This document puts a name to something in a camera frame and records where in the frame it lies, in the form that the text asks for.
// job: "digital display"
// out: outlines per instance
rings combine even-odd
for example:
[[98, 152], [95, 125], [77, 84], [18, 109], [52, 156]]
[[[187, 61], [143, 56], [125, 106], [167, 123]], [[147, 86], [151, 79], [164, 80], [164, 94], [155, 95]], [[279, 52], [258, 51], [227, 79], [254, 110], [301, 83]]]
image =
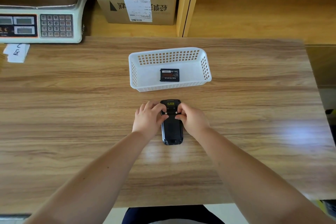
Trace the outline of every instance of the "digital display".
[[22, 24], [22, 25], [33, 25], [34, 24], [34, 19], [33, 18], [21, 18], [21, 19], [19, 19], [19, 18], [17, 18], [16, 19], [16, 24]]
[[17, 28], [18, 34], [34, 34], [32, 28]]
[[12, 18], [0, 18], [0, 24], [13, 24]]

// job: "scale keypad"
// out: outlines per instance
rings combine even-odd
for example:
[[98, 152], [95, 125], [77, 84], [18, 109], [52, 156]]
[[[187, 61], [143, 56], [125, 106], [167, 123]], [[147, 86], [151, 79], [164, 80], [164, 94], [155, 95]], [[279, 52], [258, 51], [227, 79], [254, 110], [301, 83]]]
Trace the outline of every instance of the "scale keypad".
[[71, 14], [41, 14], [41, 37], [73, 38], [74, 21]]

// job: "right hand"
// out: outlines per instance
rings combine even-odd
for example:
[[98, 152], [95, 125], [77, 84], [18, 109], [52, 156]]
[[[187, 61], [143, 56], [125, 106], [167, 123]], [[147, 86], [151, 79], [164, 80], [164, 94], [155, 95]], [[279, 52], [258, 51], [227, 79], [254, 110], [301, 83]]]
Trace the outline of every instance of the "right hand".
[[181, 114], [176, 115], [175, 119], [181, 120], [184, 128], [194, 138], [203, 130], [211, 128], [207, 117], [200, 109], [180, 103], [177, 107], [177, 112]]

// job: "barcode scanner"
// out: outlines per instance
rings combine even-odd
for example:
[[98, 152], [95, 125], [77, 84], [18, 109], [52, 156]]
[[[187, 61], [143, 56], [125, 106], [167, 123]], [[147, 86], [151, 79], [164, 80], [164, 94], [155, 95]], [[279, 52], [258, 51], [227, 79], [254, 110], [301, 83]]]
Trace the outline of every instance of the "barcode scanner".
[[169, 117], [162, 123], [162, 141], [165, 145], [177, 145], [183, 142], [183, 124], [182, 121], [175, 119], [175, 116], [181, 113], [177, 112], [177, 107], [181, 103], [179, 99], [162, 100], [167, 111], [161, 111], [161, 115], [167, 114]]

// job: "left hand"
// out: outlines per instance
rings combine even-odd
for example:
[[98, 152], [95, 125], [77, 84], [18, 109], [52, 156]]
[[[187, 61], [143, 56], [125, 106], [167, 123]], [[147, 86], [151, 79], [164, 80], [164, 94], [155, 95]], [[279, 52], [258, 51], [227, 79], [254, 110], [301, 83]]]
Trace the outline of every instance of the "left hand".
[[149, 101], [147, 104], [142, 104], [135, 112], [132, 132], [141, 133], [147, 140], [151, 140], [157, 133], [162, 122], [169, 116], [160, 112], [167, 111], [164, 104], [157, 101]]

